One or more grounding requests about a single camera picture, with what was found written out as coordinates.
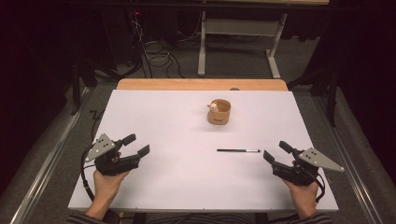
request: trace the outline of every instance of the wooden cup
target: wooden cup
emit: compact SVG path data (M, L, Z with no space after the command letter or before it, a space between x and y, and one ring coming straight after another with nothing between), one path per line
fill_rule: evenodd
M230 118L231 104L223 99L216 99L211 102L217 102L219 111L215 112L209 109L207 112L207 120L212 124L224 125L228 123Z

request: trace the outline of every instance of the striped sleeve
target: striped sleeve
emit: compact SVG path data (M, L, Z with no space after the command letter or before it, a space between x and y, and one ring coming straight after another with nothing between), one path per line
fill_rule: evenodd
M332 224L332 220L324 213L316 213L312 217L294 220L289 224Z
M94 219L92 217L87 217L84 216L82 214L71 214L67 220L66 220L67 224L106 224L103 221Z

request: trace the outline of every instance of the white table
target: white table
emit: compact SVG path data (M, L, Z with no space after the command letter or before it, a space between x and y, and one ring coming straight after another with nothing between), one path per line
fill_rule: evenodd
M206 105L217 98L232 104L225 126L206 120ZM115 90L96 138L101 133L114 141L136 134L136 141L121 149L122 157L150 144L150 153L125 178L111 206L132 212L294 210L288 188L272 175L262 153L267 150L277 161L291 164L293 157L278 147L279 141L299 149L312 147L288 91ZM219 147L262 152L217 152ZM93 170L86 170L92 189ZM326 186L317 209L338 210ZM80 179L68 207L85 210L90 204Z

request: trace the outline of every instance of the pen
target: pen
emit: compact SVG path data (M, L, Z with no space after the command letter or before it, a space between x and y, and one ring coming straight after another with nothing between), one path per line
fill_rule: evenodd
M218 151L224 151L224 152L261 152L259 149L224 149L224 148L219 148Z

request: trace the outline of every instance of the metal bracket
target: metal bracket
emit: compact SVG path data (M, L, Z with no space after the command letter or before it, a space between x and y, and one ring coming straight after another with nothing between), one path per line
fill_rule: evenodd
M308 162L309 164L316 166L316 167L321 167L324 169L329 169L329 170L334 170L337 172L344 172L345 169L344 167L338 165L334 161L330 160L327 158L325 155L323 155L321 152L319 152L317 149L311 147L304 152L302 152L299 155L300 159L303 161Z
M113 149L115 144L111 139L105 134L102 133L99 139L96 140L96 143L93 145L93 148L88 153L87 158L85 158L85 162L92 161L103 154L107 153L109 150Z

